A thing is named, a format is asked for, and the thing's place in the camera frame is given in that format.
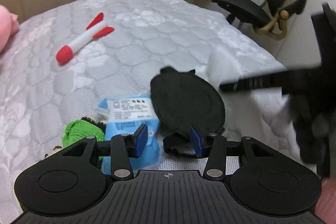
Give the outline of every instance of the black round object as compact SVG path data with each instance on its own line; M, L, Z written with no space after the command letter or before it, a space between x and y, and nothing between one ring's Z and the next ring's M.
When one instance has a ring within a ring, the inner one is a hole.
M259 157L240 167L231 177L231 190L247 207L267 215L294 215L319 199L316 174L292 160Z
M23 171L14 190L24 211L61 216L95 204L106 191L106 180L82 157L53 155Z
M151 81L151 99L160 121L187 138L191 125L201 137L223 130L222 98L213 86L192 72L162 69Z

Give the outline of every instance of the wet wipes package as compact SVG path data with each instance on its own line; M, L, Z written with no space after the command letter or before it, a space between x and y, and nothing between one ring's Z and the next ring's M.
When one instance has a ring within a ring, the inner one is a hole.
M96 110L108 117L105 140L113 136L129 133L133 134L137 128L145 123L148 126L148 141L142 156L130 159L133 170L155 169L161 163L162 148L158 145L155 134L159 127L150 95L136 95L122 98L104 99ZM102 171L110 174L110 157L104 157Z

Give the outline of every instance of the white label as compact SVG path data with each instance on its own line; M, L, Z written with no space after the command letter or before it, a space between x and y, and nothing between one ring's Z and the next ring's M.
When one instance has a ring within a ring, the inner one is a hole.
M148 98L131 98L108 101L113 121L132 121L153 117L152 102Z

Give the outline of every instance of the red rocket nose cone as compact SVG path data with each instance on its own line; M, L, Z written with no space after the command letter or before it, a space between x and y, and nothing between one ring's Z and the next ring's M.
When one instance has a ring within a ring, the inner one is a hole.
M73 58L74 54L69 46L64 46L56 54L56 60L61 65L67 63Z

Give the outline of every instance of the silver screw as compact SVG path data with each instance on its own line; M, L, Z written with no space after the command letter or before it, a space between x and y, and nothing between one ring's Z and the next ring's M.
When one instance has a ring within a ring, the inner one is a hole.
M119 178L125 178L128 177L131 174L129 170L126 169L118 169L117 171L114 172L114 175Z
M223 175L223 172L219 169L210 169L207 170L207 175L213 178L218 178Z

